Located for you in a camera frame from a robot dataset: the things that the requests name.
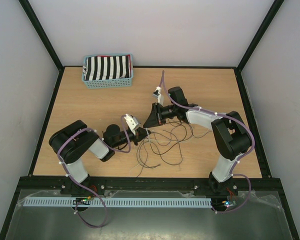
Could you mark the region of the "white zip tie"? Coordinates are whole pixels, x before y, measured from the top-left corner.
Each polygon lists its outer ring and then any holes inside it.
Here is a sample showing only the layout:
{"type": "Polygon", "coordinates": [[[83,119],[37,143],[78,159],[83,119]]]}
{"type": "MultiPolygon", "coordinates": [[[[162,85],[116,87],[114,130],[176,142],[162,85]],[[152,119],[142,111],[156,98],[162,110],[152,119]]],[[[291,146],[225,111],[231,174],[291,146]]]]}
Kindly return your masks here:
{"type": "Polygon", "coordinates": [[[151,142],[151,139],[150,139],[151,132],[148,130],[148,128],[145,128],[145,131],[147,133],[147,139],[148,139],[148,141],[151,142]]]}

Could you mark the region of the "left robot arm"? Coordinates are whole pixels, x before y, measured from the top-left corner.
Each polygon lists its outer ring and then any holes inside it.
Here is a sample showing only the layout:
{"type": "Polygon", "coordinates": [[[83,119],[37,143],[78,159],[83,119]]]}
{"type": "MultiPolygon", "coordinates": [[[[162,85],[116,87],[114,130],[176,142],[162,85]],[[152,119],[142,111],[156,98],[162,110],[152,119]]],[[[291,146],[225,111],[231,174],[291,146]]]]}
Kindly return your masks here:
{"type": "Polygon", "coordinates": [[[142,127],[134,131],[121,131],[118,125],[111,124],[103,137],[100,137],[79,119],[54,133],[49,139],[49,145],[60,158],[67,174],[74,178],[72,188],[77,193],[84,194],[90,188],[90,181],[87,179],[89,174],[81,159],[85,152],[90,151],[97,159],[106,162],[115,155],[114,148],[128,143],[137,145],[150,134],[150,130],[142,127]]]}

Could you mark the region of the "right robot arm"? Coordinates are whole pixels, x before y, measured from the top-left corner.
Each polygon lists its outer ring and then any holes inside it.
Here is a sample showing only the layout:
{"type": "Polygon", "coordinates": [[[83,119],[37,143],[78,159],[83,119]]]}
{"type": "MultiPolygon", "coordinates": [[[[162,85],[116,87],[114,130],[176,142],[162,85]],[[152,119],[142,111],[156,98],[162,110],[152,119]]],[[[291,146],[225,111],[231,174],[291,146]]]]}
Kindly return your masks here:
{"type": "Polygon", "coordinates": [[[234,166],[249,149],[254,148],[255,140],[252,133],[236,111],[217,113],[203,109],[197,104],[189,104],[179,86],[167,91],[171,105],[163,106],[164,98],[161,91],[162,88],[157,86],[153,92],[157,102],[152,104],[151,112],[143,127],[159,127],[166,124],[166,119],[176,117],[181,122],[211,130],[220,156],[209,174],[208,188],[215,195],[221,194],[233,177],[234,166]]]}

